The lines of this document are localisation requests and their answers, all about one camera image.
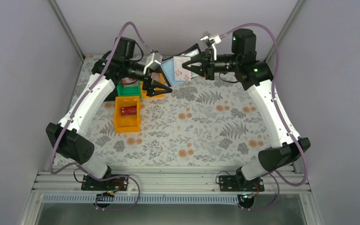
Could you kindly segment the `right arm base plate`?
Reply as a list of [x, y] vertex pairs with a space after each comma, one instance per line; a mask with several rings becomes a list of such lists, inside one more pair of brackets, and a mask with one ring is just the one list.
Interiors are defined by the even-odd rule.
[[221, 192], [262, 192], [265, 190], [261, 177], [245, 180], [235, 175], [219, 175], [218, 183]]

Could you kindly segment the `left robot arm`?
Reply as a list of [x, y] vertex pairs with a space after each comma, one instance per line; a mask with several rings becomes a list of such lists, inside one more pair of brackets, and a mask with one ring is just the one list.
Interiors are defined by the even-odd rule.
[[147, 96], [170, 93], [172, 89], [151, 78], [152, 72], [162, 64], [162, 55], [152, 51], [144, 65], [133, 60], [133, 52], [138, 43], [130, 38], [116, 38], [114, 47], [99, 59], [89, 80], [67, 114], [57, 124], [46, 127], [52, 145], [49, 172], [58, 174], [66, 168], [53, 169], [55, 156], [60, 154], [72, 160], [88, 176], [98, 181], [109, 180], [110, 167], [94, 155], [94, 144], [85, 138], [94, 115], [106, 98], [115, 90], [122, 79], [131, 78], [143, 82]]

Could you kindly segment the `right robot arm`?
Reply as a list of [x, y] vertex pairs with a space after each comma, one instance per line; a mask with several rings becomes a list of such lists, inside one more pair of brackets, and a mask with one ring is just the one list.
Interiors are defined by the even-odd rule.
[[231, 33], [231, 54], [217, 55], [216, 44], [221, 41], [221, 36], [203, 37], [201, 40], [207, 44], [205, 51], [184, 62], [182, 67], [207, 80], [214, 80], [215, 73], [233, 72], [256, 104], [271, 147], [259, 151], [256, 159], [236, 170], [235, 180], [243, 186], [299, 158], [306, 164], [305, 152], [311, 143], [291, 124], [276, 90], [275, 74], [265, 61], [257, 60], [255, 33], [245, 28]]

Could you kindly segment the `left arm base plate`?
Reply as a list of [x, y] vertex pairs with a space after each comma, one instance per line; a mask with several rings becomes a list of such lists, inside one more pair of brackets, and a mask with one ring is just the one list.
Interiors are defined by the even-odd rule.
[[84, 176], [82, 191], [126, 191], [128, 187], [128, 178], [119, 177], [108, 181], [98, 181], [90, 176]]

